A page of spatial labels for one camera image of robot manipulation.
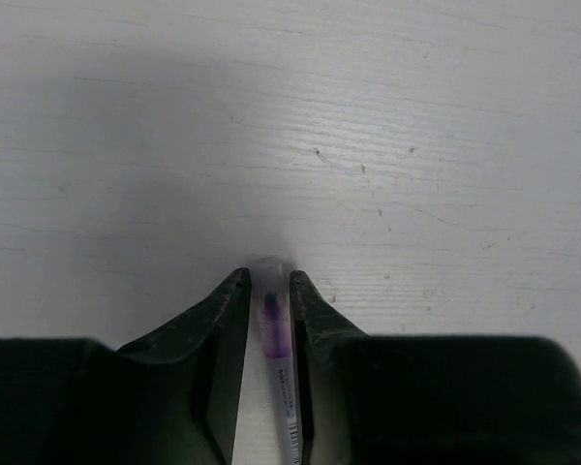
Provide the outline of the violet pen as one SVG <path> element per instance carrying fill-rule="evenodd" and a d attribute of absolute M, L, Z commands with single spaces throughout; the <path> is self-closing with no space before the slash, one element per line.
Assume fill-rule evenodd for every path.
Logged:
<path fill-rule="evenodd" d="M 277 258 L 250 266 L 251 309 L 256 313 L 266 362 L 276 427 L 285 464 L 301 462 L 301 439 L 295 381 L 289 298 L 290 277 Z"/>

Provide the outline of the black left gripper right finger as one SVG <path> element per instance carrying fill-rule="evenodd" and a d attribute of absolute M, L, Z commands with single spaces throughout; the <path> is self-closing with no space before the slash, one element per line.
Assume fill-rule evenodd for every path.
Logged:
<path fill-rule="evenodd" d="M 581 373 L 535 336 L 370 335 L 290 276 L 305 464 L 581 464 Z"/>

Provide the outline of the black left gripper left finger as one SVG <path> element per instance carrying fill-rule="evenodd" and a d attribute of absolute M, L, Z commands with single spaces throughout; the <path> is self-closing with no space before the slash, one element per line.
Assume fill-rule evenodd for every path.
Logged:
<path fill-rule="evenodd" d="M 115 350 L 0 338 L 0 464 L 231 463 L 250 290 L 239 268 Z"/>

